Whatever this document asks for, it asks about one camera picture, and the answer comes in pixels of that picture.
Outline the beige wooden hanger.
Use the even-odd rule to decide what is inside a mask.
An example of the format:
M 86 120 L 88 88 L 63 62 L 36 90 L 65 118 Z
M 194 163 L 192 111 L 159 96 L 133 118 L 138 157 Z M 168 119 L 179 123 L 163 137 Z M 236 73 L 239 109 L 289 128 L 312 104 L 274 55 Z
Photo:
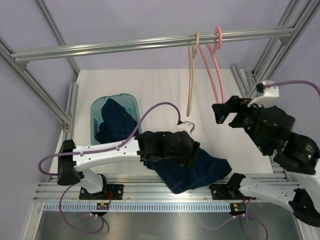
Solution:
M 188 65 L 189 65 L 189 87 L 186 116 L 189 117 L 192 111 L 193 95 L 194 95 L 194 77 L 195 77 L 195 56 L 199 49 L 200 33 L 195 33 L 195 44 L 188 46 Z

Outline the dark denim skirt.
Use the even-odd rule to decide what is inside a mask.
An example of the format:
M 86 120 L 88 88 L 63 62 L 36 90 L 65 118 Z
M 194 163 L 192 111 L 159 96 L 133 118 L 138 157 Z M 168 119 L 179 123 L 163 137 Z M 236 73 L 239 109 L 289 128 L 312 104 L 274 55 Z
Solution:
M 94 139 L 100 144 L 126 140 L 137 126 L 137 121 L 126 109 L 109 98 L 101 109 L 102 123 Z

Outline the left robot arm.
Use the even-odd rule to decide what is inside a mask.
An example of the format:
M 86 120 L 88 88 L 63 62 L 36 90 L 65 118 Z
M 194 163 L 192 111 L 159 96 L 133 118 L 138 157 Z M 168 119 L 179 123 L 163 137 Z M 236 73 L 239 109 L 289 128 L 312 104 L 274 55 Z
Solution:
M 196 164 L 200 143 L 186 131 L 146 131 L 129 140 L 80 146 L 65 140 L 58 154 L 57 183 L 78 185 L 97 199 L 108 194 L 106 178 L 93 172 L 93 167 L 120 162 L 172 161 L 191 169 Z

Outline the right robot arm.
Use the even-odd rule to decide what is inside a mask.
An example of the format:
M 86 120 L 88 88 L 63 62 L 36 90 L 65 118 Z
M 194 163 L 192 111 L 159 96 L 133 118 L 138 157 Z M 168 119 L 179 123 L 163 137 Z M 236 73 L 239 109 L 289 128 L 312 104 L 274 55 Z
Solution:
M 211 186 L 230 199 L 252 197 L 278 205 L 301 222 L 320 226 L 320 149 L 311 138 L 292 131 L 295 118 L 277 106 L 264 107 L 250 98 L 233 95 L 225 103 L 215 103 L 212 109 L 217 124 L 222 124 L 230 113 L 231 128 L 243 129 L 263 156 L 291 174 L 297 186 L 279 186 L 257 181 L 245 174 L 233 173 L 221 188 Z

